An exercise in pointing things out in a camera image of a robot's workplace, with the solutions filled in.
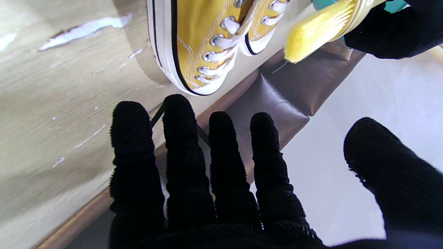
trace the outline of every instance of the glove finger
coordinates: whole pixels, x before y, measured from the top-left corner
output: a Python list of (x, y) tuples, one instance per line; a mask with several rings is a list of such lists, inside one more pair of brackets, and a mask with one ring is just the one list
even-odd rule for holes
[(110, 209), (117, 216), (110, 245), (118, 246), (164, 230), (164, 196), (155, 166), (152, 130), (141, 104), (124, 101), (116, 106), (111, 144), (116, 167), (109, 184), (114, 198)]
[(374, 195), (387, 238), (396, 231), (443, 234), (443, 175), (371, 118), (357, 121), (345, 138), (345, 159)]
[[(257, 200), (264, 230), (281, 236), (315, 237), (309, 229), (303, 207), (293, 193), (283, 154), (280, 153), (278, 131), (267, 113), (257, 113), (251, 119), (251, 138)], [(284, 227), (290, 227), (286, 234)]]
[(205, 159), (198, 145), (197, 121), (189, 101), (176, 94), (163, 102), (169, 192), (167, 215), (172, 230), (216, 222)]
[(246, 182), (232, 120), (225, 112), (209, 118), (210, 178), (219, 223), (261, 227), (257, 203)]

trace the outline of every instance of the brown leather cushion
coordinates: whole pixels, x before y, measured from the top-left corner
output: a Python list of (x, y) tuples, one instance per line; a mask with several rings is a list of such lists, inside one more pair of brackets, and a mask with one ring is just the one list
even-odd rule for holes
[(345, 61), (319, 49), (297, 64), (282, 59), (260, 71), (293, 105), (313, 116), (364, 56), (354, 50)]
[(346, 46), (345, 41), (342, 39), (335, 40), (330, 43), (325, 43), (320, 47), (321, 50), (335, 54), (338, 58), (349, 61), (351, 59), (351, 54), (353, 49)]
[[(280, 134), (280, 148), (283, 148), (309, 121), (308, 116), (303, 115), (299, 109), (285, 99), (261, 74), (250, 88), (226, 109), (226, 112), (231, 117), (237, 132), (238, 147), (245, 163), (249, 183), (254, 181), (251, 132), (249, 130), (252, 116), (255, 113), (267, 112), (274, 118)], [(209, 131), (208, 126), (203, 129), (206, 132)], [(207, 158), (209, 156), (208, 149), (205, 151)]]

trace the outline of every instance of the shoe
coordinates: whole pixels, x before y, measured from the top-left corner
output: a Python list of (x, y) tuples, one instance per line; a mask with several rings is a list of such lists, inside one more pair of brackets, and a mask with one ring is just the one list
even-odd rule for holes
[(263, 51), (288, 5), (289, 0), (261, 0), (259, 2), (251, 29), (245, 35), (245, 41), (241, 46), (243, 54), (253, 56)]
[(183, 92), (213, 94), (234, 67), (257, 5), (253, 0), (148, 0), (157, 64)]

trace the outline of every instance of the teal object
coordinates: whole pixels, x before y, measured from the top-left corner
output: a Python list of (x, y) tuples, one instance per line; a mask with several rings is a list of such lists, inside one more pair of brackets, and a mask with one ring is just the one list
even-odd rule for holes
[[(312, 0), (312, 5), (314, 6), (314, 9), (318, 11), (328, 7), (331, 4), (335, 4), (338, 1), (339, 0)], [(394, 0), (386, 2), (385, 10), (391, 13), (395, 13), (402, 10), (406, 5), (407, 3), (403, 0)]]
[(403, 0), (394, 0), (392, 2), (386, 2), (385, 10), (391, 13), (398, 12), (406, 7), (407, 3)]

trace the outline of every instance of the wooden table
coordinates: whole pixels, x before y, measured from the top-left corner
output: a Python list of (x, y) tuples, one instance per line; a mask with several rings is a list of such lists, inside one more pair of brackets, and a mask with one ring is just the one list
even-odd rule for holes
[[(238, 56), (219, 91), (187, 96), (196, 114), (281, 49), (309, 4), (292, 4), (264, 52)], [(115, 105), (137, 101), (152, 115), (179, 91), (155, 63), (145, 0), (0, 0), (0, 9), (0, 248), (31, 248), (107, 187)], [(86, 23), (115, 27), (50, 47)], [(164, 142), (161, 125), (153, 139)]]

